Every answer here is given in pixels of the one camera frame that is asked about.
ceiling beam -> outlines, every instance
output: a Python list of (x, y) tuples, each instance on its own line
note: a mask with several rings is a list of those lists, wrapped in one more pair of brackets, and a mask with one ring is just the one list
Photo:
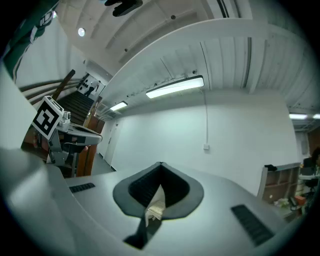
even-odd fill
[(104, 50), (103, 46), (99, 47), (93, 40), (79, 40), (79, 35), (75, 32), (73, 26), (63, 25), (63, 29), (70, 42), (85, 53), (85, 57), (88, 60), (93, 60), (112, 76), (121, 68), (120, 64), (111, 54)]
[(68, 12), (68, 3), (65, 1), (62, 1), (61, 3), (59, 3), (59, 6), (62, 6), (62, 5), (64, 5), (64, 8), (63, 8), (61, 15), (58, 14), (58, 18), (60, 18), (60, 22), (63, 24), (63, 23), (65, 23), (66, 15)]
[(128, 51), (127, 52), (123, 52), (118, 61), (119, 62), (123, 62), (125, 57), (129, 55), (129, 52), (130, 50), (132, 50), (136, 45), (138, 45), (139, 43), (141, 43), (143, 40), (145, 39), (148, 39), (149, 36), (155, 32), (156, 30), (162, 28), (163, 26), (165, 25), (169, 25), (169, 24), (172, 24), (174, 22), (176, 22), (177, 20), (179, 19), (183, 19), (183, 18), (186, 18), (188, 16), (191, 16), (191, 15), (194, 15), (196, 12), (194, 12), (193, 10), (188, 10), (188, 11), (185, 11), (179, 15), (176, 16), (176, 19), (175, 20), (172, 20), (171, 18), (168, 18), (166, 20), (164, 20), (163, 22), (161, 22), (160, 24), (154, 26), (153, 28), (149, 29), (146, 33), (144, 33), (142, 36), (140, 36), (140, 38), (138, 38), (136, 41), (134, 41), (132, 44), (129, 45), (129, 47), (127, 47)]
[(109, 13), (110, 10), (113, 10), (113, 7), (112, 6), (106, 6), (106, 8), (104, 9), (104, 11), (101, 13), (101, 15), (99, 16), (98, 20), (96, 21), (95, 25), (93, 26), (93, 30), (92, 32), (88, 35), (89, 38), (92, 38), (97, 30), (97, 28), (99, 26), (101, 26), (100, 22), (101, 22), (101, 19), (104, 15), (107, 15)]
[(108, 114), (105, 114), (105, 115), (102, 115), (101, 118), (103, 118), (103, 119), (105, 119), (105, 118), (110, 118), (110, 119), (112, 119), (113, 117), (110, 116), (110, 115), (108, 115)]
[(240, 8), (247, 8), (249, 6), (249, 10), (245, 10), (246, 17), (242, 18), (249, 18), (253, 19), (257, 22), (268, 22), (268, 16), (266, 12), (266, 4), (264, 1), (257, 1), (257, 0), (241, 0), (241, 4), (238, 5)]
[(251, 59), (246, 89), (253, 94), (257, 88), (265, 59), (266, 40), (263, 38), (251, 38)]
[(307, 123), (304, 127), (302, 127), (303, 130), (309, 130), (312, 126), (315, 125), (316, 119), (311, 120), (309, 123)]
[(100, 116), (101, 116), (101, 117), (104, 117), (109, 111), (110, 111), (110, 108), (107, 108), (107, 110), (103, 110), (103, 111), (100, 113)]
[[(158, 4), (158, 0), (155, 0), (154, 1), (154, 5), (159, 9), (159, 11), (161, 12), (163, 18), (164, 18), (164, 22), (168, 22), (169, 20), (169, 17), (167, 16), (166, 12), (161, 8), (161, 6)], [(171, 25), (173, 27), (173, 30), (176, 30), (177, 27), (176, 27), (176, 24), (175, 22), (171, 22)]]
[[(134, 17), (131, 18), (132, 21), (135, 23), (135, 25), (137, 26), (137, 28), (143, 33), (144, 29), (143, 27), (136, 21), (136, 19)], [(150, 38), (147, 36), (146, 39), (148, 40), (149, 44), (152, 43), (152, 41), (150, 41)]]
[(230, 18), (240, 18), (235, 0), (224, 0)]
[(194, 10), (196, 11), (196, 15), (199, 21), (202, 22), (214, 18), (207, 0), (192, 1), (192, 5)]
[(205, 0), (207, 2), (208, 13), (211, 13), (212, 19), (222, 19), (224, 16), (222, 10), (219, 7), (217, 0)]
[(79, 26), (80, 17), (82, 15), (82, 12), (83, 12), (83, 10), (84, 10), (84, 8), (85, 8), (87, 3), (88, 3), (88, 0), (85, 0), (83, 5), (82, 5), (82, 7), (81, 7), (81, 9), (80, 9), (80, 13), (79, 13), (78, 17), (76, 18), (75, 29), (78, 28), (78, 26)]
[(296, 133), (305, 133), (305, 132), (307, 132), (308, 130), (306, 130), (306, 129), (294, 129), (294, 131), (296, 132)]
[(136, 13), (141, 12), (144, 8), (146, 8), (150, 3), (152, 3), (154, 0), (145, 0), (143, 2), (143, 5), (140, 6), (139, 8), (135, 9), (134, 11), (129, 12), (127, 15), (124, 16), (124, 18), (119, 22), (118, 26), (109, 34), (108, 39), (105, 42), (105, 48), (108, 48), (110, 45), (110, 42), (112, 41), (113, 38), (116, 37), (116, 34), (121, 28), (131, 20), (131, 17), (135, 15)]
[(130, 59), (111, 79), (102, 97), (112, 97), (126, 78), (151, 60), (198, 42), (221, 37), (251, 37), (257, 39), (257, 42), (264, 42), (268, 38), (268, 24), (252, 19), (224, 18), (205, 20), (179, 28), (154, 41)]
[(288, 41), (295, 42), (298, 45), (300, 45), (301, 47), (308, 47), (308, 48), (312, 49), (310, 47), (309, 43), (304, 38), (302, 38), (301, 36), (299, 36), (295, 33), (292, 33), (291, 31), (289, 31), (285, 28), (282, 28), (282, 27), (279, 27), (279, 26), (276, 26), (273, 24), (269, 24), (268, 30), (269, 30), (269, 33), (283, 36), (283, 37), (287, 38)]

ceiling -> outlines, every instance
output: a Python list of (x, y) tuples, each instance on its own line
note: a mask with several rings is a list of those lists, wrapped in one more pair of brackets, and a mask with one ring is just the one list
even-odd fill
[[(143, 2), (123, 17), (113, 17), (113, 8), (97, 0), (58, 6), (59, 20), (75, 46), (115, 75), (103, 91), (106, 107), (100, 116), (113, 118), (116, 114), (108, 109), (121, 101), (130, 108), (150, 102), (147, 90), (194, 76), (194, 71), (203, 75), (206, 90), (277, 90), (288, 108), (320, 110), (313, 51), (292, 18), (271, 1), (224, 0), (229, 19), (223, 18), (217, 0)], [(80, 27), (86, 29), (85, 38), (77, 35)], [(307, 131), (317, 122), (293, 124)]]

cable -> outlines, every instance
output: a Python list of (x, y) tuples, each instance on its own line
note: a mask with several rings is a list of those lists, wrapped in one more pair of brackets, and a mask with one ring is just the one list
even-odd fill
[(168, 69), (168, 68), (167, 68), (167, 66), (165, 65), (164, 61), (163, 61), (161, 58), (160, 58), (160, 60), (162, 61), (163, 65), (165, 66), (166, 71), (168, 71), (168, 73), (169, 73), (169, 75), (170, 75), (171, 79), (174, 79), (174, 78), (172, 77), (171, 73), (169, 72), (169, 69)]
[(204, 90), (201, 90), (203, 94), (203, 101), (205, 106), (205, 144), (208, 144), (208, 106), (207, 106), (207, 99), (206, 93)]
[(208, 70), (208, 65), (207, 65), (206, 55), (205, 55), (205, 51), (204, 51), (204, 48), (202, 47), (201, 42), (200, 42), (200, 46), (201, 46), (202, 53), (203, 53), (203, 58), (204, 58), (205, 67), (206, 67), (206, 73), (207, 73), (207, 75), (208, 75), (209, 90), (211, 90), (210, 78), (209, 78), (209, 70)]

person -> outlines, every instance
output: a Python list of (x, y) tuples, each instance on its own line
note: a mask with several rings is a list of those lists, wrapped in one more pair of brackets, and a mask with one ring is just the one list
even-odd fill
[(96, 88), (95, 91), (98, 91), (99, 88), (99, 84), (101, 83), (101, 81), (93, 81), (90, 85), (90, 88), (88, 91), (86, 91), (86, 93), (84, 94), (85, 96), (89, 97), (89, 95), (91, 94), (91, 92)]
[(315, 167), (315, 174), (320, 175), (320, 147), (317, 147), (311, 156), (313, 166)]

floor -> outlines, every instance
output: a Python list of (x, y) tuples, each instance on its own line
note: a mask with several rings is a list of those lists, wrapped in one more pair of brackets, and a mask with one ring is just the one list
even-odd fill
[(95, 154), (93, 159), (91, 175), (108, 174), (114, 171), (110, 168), (109, 164), (102, 158), (100, 154)]

